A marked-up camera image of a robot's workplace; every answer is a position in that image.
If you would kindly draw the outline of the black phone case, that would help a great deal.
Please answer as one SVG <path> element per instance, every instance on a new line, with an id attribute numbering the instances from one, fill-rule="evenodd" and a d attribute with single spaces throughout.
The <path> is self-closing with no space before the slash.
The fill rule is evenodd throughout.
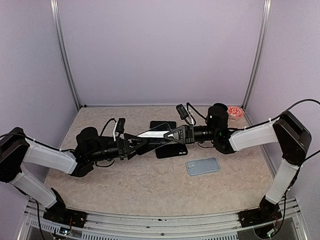
<path id="1" fill-rule="evenodd" d="M 158 159 L 186 156 L 187 154 L 188 149 L 186 145 L 180 143 L 166 144 L 155 150 L 155 155 Z"/>

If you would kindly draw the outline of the green edged smartphone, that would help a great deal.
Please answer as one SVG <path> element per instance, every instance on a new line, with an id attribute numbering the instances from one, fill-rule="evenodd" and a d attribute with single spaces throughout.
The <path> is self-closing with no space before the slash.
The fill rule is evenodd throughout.
<path id="1" fill-rule="evenodd" d="M 137 137 L 146 139 L 147 143 L 136 150 L 137 155 L 141 156 L 164 145 L 173 144 L 173 141 L 164 138 L 168 132 L 169 130 L 148 130 L 138 134 Z"/>

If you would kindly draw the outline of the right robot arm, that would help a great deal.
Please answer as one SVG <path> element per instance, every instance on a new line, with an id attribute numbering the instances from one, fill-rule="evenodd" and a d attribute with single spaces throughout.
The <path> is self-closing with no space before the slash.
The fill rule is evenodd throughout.
<path id="1" fill-rule="evenodd" d="M 182 144 L 210 141 L 224 155 L 257 146 L 263 149 L 269 146 L 277 148 L 281 159 L 273 182 L 264 196 L 266 203 L 255 212 L 260 222 L 266 222 L 275 214 L 274 205 L 286 194 L 301 165 L 306 161 L 312 135 L 289 110 L 245 128 L 231 129 L 228 123 L 228 107 L 215 103 L 207 110 L 205 125 L 182 125 L 165 133 L 163 137 Z"/>

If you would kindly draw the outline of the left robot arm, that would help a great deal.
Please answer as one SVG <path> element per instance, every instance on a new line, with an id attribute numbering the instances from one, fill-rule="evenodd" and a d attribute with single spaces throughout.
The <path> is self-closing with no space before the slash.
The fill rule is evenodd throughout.
<path id="1" fill-rule="evenodd" d="M 59 194 L 47 188 L 24 168 L 24 163 L 58 170 L 73 177 L 82 178 L 94 169 L 96 162 L 116 158 L 132 158 L 135 151 L 145 146 L 146 138 L 124 134 L 123 137 L 100 136 L 94 127 L 86 127 L 76 136 L 74 150 L 59 150 L 28 138 L 23 129 L 14 128 L 0 141 L 0 180 L 9 183 L 35 199 L 57 221 L 70 218 Z"/>

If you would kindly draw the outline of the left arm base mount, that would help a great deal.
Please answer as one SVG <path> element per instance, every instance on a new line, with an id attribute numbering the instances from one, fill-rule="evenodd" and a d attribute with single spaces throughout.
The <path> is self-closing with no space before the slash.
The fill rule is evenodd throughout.
<path id="1" fill-rule="evenodd" d="M 66 208 L 60 202 L 56 202 L 52 207 L 46 208 L 43 218 L 58 224 L 71 227 L 84 228 L 88 214 L 84 211 Z"/>

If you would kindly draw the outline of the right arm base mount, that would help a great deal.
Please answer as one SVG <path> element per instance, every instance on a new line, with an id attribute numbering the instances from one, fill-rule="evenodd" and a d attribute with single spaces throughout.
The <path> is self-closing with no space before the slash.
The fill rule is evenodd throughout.
<path id="1" fill-rule="evenodd" d="M 253 209 L 246 209 L 238 213 L 242 228 L 251 227 L 281 219 L 282 213 L 279 204 L 271 203 L 263 198 L 259 206 Z"/>

